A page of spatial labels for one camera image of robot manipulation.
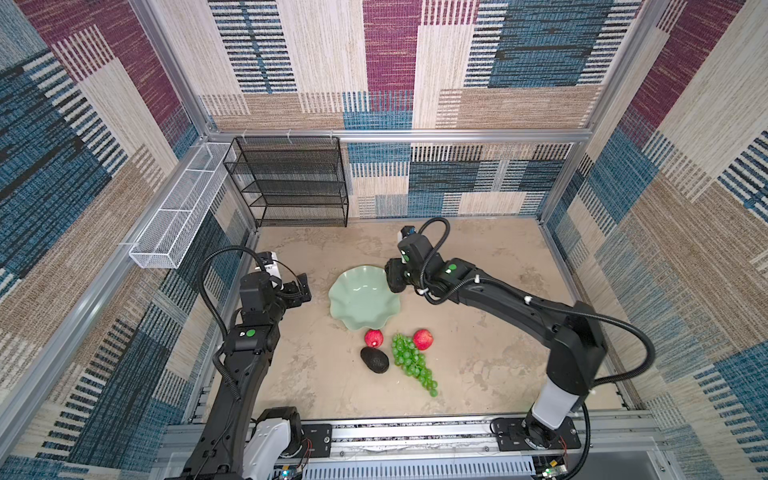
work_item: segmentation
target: black wire mesh shelf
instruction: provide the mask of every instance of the black wire mesh shelf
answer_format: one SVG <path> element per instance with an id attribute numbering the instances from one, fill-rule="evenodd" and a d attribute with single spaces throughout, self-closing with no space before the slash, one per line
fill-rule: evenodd
<path id="1" fill-rule="evenodd" d="M 224 162 L 259 227 L 346 227 L 349 195 L 339 139 L 236 137 Z"/>

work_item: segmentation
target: marble-pattern surface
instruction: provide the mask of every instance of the marble-pattern surface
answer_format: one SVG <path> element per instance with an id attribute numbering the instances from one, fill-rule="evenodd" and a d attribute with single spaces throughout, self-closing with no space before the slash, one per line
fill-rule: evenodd
<path id="1" fill-rule="evenodd" d="M 439 383 L 436 398 L 393 364 L 382 375 L 368 370 L 359 355 L 365 330 L 350 332 L 329 315 L 328 290 L 338 275 L 358 265 L 384 266 L 397 256 L 396 234 L 404 224 L 361 222 L 347 228 L 262 230 L 258 250 L 275 251 L 297 273 L 307 272 L 313 300 L 286 312 L 280 344 L 253 409 L 255 416 L 265 408 L 285 405 L 298 407 L 305 419 L 530 408 L 545 380 L 548 351 L 492 315 L 450 302 L 433 306 L 411 288 L 402 293 L 400 314 L 382 329 L 383 349 L 392 361 L 389 341 L 394 333 L 429 329 L 435 342 L 425 354 Z M 457 219 L 451 225 L 450 237 L 440 250 L 444 258 L 463 258 L 518 288 L 572 303 L 535 220 Z M 436 242 L 442 225 L 430 226 L 426 233 Z M 288 280 L 290 274 L 282 271 Z M 613 385 L 602 386 L 588 405 L 620 408 L 615 392 Z"/>

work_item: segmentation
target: black mounting bracket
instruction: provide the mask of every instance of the black mounting bracket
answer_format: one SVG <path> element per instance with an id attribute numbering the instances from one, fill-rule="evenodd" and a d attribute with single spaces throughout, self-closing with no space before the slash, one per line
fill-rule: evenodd
<path id="1" fill-rule="evenodd" d="M 526 450 L 536 450 L 526 441 L 525 428 L 523 421 L 525 418 L 500 418 L 491 422 L 491 432 L 496 437 L 498 449 L 502 452 L 520 452 Z M 580 449 L 581 440 L 578 438 L 574 422 L 571 417 L 565 417 L 560 428 L 556 430 L 557 435 L 563 438 L 565 446 L 569 449 Z M 552 446 L 553 450 L 561 449 L 557 443 Z"/>

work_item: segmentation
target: black cable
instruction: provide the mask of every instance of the black cable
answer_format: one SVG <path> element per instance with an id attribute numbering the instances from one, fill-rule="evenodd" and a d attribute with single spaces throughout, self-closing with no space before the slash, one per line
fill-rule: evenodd
<path id="1" fill-rule="evenodd" d="M 208 292 L 205 291 L 205 276 L 208 273 L 210 264 L 214 261 L 214 258 L 217 255 L 221 255 L 222 253 L 232 252 L 232 251 L 240 251 L 240 252 L 248 253 L 256 261 L 256 264 L 259 266 L 259 268 L 262 271 L 266 272 L 266 267 L 264 266 L 264 262 L 259 258 L 259 255 L 253 250 L 251 250 L 250 248 L 242 247 L 240 245 L 230 245 L 229 247 L 224 247 L 219 250 L 216 250 L 203 261 L 202 265 L 200 265 L 200 268 L 197 270 L 197 291 L 200 293 L 200 296 L 203 297 L 203 303 L 205 303 L 205 306 L 207 306 L 211 314 L 213 314 L 214 320 L 216 320 L 216 324 L 219 326 L 219 330 L 221 330 L 221 338 L 227 337 L 227 326 L 224 324 L 224 320 L 221 318 L 219 311 L 216 310 L 214 303 L 210 301 L 210 298 L 208 297 Z"/>
<path id="2" fill-rule="evenodd" d="M 586 316 L 588 318 L 599 320 L 603 323 L 608 323 L 610 325 L 617 326 L 621 329 L 627 330 L 629 333 L 636 336 L 643 343 L 643 345 L 645 346 L 645 360 L 643 360 L 643 362 L 639 366 L 635 367 L 632 370 L 629 370 L 628 372 L 618 373 L 616 375 L 604 376 L 601 379 L 596 379 L 594 383 L 592 383 L 593 387 L 603 385 L 605 383 L 613 383 L 613 382 L 620 382 L 622 380 L 633 379 L 634 377 L 648 370 L 656 360 L 656 347 L 654 347 L 653 342 L 651 342 L 650 338 L 648 338 L 648 335 L 643 333 L 642 330 L 638 329 L 636 326 L 632 325 L 631 323 L 622 322 L 621 320 L 615 319 L 611 316 L 600 315 L 599 313 L 574 312 L 573 310 L 559 309 L 555 306 L 545 305 L 543 303 L 538 303 L 533 300 L 531 301 L 531 305 L 537 306 L 539 308 L 547 309 L 552 312 L 565 313 L 567 315 Z"/>
<path id="3" fill-rule="evenodd" d="M 426 258 L 424 259 L 424 264 L 422 265 L 422 269 L 419 271 L 419 288 L 424 290 L 424 275 L 427 271 L 427 266 L 429 265 L 429 261 L 432 259 L 433 256 L 437 253 L 437 251 L 442 247 L 442 245 L 445 243 L 445 241 L 448 239 L 449 233 L 451 233 L 451 224 L 443 217 L 434 217 L 430 218 L 424 224 L 419 228 L 419 233 L 424 232 L 426 230 L 426 227 L 432 225 L 434 222 L 441 222 L 445 225 L 445 231 L 442 233 L 442 237 L 440 237 L 440 240 L 438 243 L 435 244 L 434 247 L 427 253 Z"/>
<path id="4" fill-rule="evenodd" d="M 592 442 L 592 426 L 589 424 L 589 411 L 584 403 L 581 404 L 581 412 L 584 413 L 584 448 L 581 450 L 581 457 L 576 462 L 576 465 L 560 480 L 571 480 L 571 478 L 575 477 L 581 470 L 581 467 L 584 466 L 584 463 L 587 461 L 587 455 L 589 455 L 589 444 Z"/>

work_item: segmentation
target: white mesh basket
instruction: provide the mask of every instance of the white mesh basket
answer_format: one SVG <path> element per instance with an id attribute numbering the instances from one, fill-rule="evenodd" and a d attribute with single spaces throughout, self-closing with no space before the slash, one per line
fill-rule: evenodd
<path id="1" fill-rule="evenodd" d="M 205 214 L 227 177 L 224 159 L 235 161 L 230 144 L 207 143 L 197 151 L 131 248 L 141 268 L 178 268 Z"/>

